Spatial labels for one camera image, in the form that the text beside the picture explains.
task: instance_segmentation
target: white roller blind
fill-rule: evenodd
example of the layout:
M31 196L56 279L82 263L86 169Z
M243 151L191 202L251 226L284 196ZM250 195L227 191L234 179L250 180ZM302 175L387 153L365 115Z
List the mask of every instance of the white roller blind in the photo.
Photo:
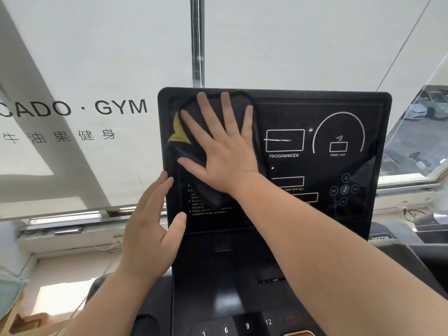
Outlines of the white roller blind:
M376 91L398 55L391 129L448 49L448 0L405 44L428 1L204 0L205 86Z
M136 203L162 170L157 93L192 86L189 0L2 7L0 220Z

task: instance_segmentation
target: left hand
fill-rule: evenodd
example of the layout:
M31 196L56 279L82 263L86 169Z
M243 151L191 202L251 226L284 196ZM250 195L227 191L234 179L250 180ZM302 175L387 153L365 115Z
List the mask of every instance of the left hand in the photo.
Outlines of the left hand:
M160 225L164 198L173 184L165 171L143 193L126 224L121 263L122 275L151 286L172 265L185 232L187 215L179 212L168 231Z

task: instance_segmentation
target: display panel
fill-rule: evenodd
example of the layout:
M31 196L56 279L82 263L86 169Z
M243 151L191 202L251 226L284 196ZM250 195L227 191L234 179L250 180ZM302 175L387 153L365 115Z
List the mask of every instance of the display panel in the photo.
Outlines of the display panel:
M174 114L199 91L159 93L162 144L173 133ZM247 90L255 101L257 128L268 179L346 225L371 217L379 161L390 110L387 93ZM187 232L244 228L250 221L236 202L211 209L200 200L193 175L163 148L164 167L175 177L167 196L168 220L188 216Z

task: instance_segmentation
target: black cloth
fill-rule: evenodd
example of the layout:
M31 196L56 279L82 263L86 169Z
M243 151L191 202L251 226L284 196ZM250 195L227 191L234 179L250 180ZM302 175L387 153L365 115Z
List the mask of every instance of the black cloth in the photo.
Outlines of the black cloth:
M216 113L216 116L218 117L218 119L220 120L221 124L224 127L224 117L221 106L221 94L220 93L208 94L207 97L208 100L210 101L210 106L213 108L213 111ZM231 92L230 101L232 103L232 108L235 113L235 119L240 131L243 126L246 107L249 105L252 105L254 107L254 116L252 122L252 132L253 132L252 142L254 145L254 151L255 156L257 158L259 172L260 174L267 176L266 163L263 159L261 142L257 126L256 103L246 92L243 91ZM199 107L196 97L193 97L188 101L186 101L183 104L183 106L181 106L181 109L186 110L194 118L194 120L210 134L210 131L207 127L207 124L205 123L205 119L201 113L201 109ZM205 167L207 163L207 155L205 151L196 141L194 136L191 134L187 125L185 124L185 122L183 122L181 116L179 114L177 116L178 119L180 120L182 128L185 131L185 135L187 136L189 142L168 141L167 148L175 156L176 159L180 157L187 157L193 160L194 162L198 163L199 165ZM211 188L210 186L200 181L198 178L194 177L191 174L188 175L191 176L191 181L193 181L199 197L206 206L216 209L234 200L228 194L219 192Z

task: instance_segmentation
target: right hand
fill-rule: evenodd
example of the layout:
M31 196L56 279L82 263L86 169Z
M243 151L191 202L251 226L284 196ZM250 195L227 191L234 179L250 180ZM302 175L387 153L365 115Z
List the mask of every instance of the right hand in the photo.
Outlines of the right hand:
M233 191L238 187L239 182L248 173L258 173L257 159L252 145L253 107L246 107L240 133L227 92L221 93L225 129L211 108L206 94L198 93L197 99L213 137L202 129L187 111L181 110L181 116L194 138L205 150L207 164L203 167L185 157L177 161L199 180L234 197Z

